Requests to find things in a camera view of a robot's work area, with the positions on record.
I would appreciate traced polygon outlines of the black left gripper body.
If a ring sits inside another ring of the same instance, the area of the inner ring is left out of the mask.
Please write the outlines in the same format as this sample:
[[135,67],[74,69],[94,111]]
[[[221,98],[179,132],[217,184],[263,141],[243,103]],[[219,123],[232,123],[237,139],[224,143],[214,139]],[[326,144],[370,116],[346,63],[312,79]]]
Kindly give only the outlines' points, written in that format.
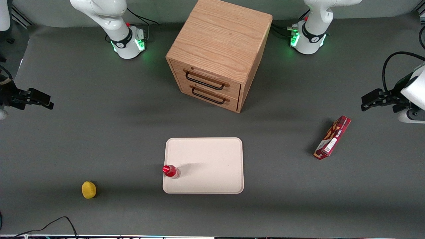
[[405,109],[415,109],[415,105],[401,94],[401,90],[408,84],[412,75],[413,72],[398,80],[394,88],[387,92],[387,99],[395,105],[400,105],[399,110],[401,110],[402,107]]

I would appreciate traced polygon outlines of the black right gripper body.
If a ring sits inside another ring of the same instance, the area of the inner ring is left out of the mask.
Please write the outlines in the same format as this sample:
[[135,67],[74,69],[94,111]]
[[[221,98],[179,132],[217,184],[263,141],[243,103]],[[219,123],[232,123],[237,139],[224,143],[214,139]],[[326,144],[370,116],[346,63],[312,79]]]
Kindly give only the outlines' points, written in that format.
[[0,106],[14,107],[19,110],[24,110],[26,105],[24,103],[13,102],[12,98],[18,96],[20,89],[16,87],[13,80],[3,80],[0,83]]

